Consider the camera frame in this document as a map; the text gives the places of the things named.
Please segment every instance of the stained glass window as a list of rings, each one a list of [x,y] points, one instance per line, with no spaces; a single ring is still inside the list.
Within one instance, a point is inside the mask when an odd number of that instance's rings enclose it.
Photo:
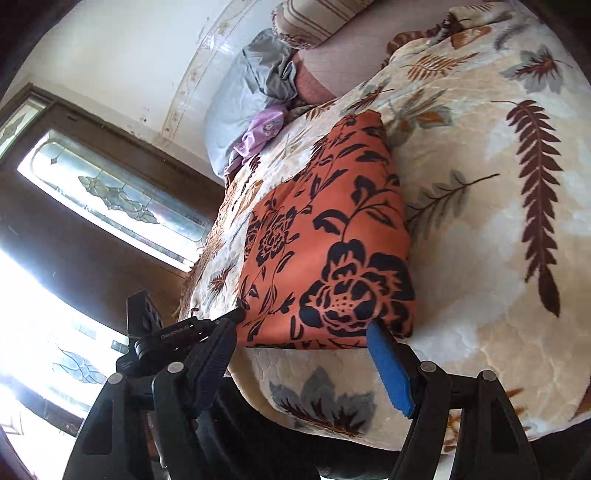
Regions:
[[[18,420],[18,434],[13,430],[8,439],[28,470],[40,480],[62,480],[76,439],[27,410],[3,385],[0,406],[0,419]]]
[[[40,101],[28,98],[22,106],[12,114],[0,128],[0,161],[2,154],[7,150],[13,140],[27,124],[33,120],[41,110],[45,108]]]
[[[205,217],[55,130],[18,171],[94,224],[183,271],[203,251],[211,228]]]
[[[0,271],[10,279],[0,289],[0,372],[85,418],[123,354],[113,343],[127,337],[49,293],[2,251]]]

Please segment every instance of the decorative border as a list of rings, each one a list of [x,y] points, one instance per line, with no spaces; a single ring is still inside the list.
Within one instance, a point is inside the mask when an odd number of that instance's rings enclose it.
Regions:
[[[157,143],[167,145],[173,141],[178,126],[185,110],[187,109],[195,90],[199,86],[207,68],[219,52],[222,44],[230,36],[236,25],[242,20],[244,15],[259,0],[232,0],[223,10],[215,23],[202,38],[195,55],[193,56],[183,79],[181,80],[173,100],[170,102],[170,108],[166,120],[160,131]]]

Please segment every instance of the floral blanket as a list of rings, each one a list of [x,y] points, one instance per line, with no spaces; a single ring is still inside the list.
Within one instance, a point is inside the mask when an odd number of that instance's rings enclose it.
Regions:
[[[397,48],[373,79],[294,121],[243,168],[180,317],[234,307],[255,205],[366,109],[381,114],[406,204],[408,344],[451,373],[496,371],[530,439],[588,419],[591,87],[548,27],[500,2],[457,8],[436,36]],[[238,348],[230,372],[284,426],[403,444],[409,421],[366,349]],[[446,452],[458,428],[452,412]]]

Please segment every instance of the wall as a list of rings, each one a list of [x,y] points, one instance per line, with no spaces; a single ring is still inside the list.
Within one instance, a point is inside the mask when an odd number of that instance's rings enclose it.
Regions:
[[[2,103],[32,82],[220,181],[203,115],[277,2],[83,0],[37,44]]]

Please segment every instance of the screw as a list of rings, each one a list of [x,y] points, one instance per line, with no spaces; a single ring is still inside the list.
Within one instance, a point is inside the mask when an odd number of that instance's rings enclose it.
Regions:
[[[184,364],[182,362],[172,362],[166,370],[168,370],[169,373],[177,374],[180,371],[182,371],[183,368],[184,368]]]
[[[437,365],[427,360],[426,362],[421,362],[421,370],[428,374],[432,374],[435,370],[437,370]]]
[[[123,375],[121,375],[120,373],[115,373],[107,379],[107,382],[109,382],[111,385],[116,385],[121,380],[123,380]]]
[[[482,378],[489,382],[494,382],[496,380],[496,373],[494,373],[492,370],[484,370],[482,372]]]

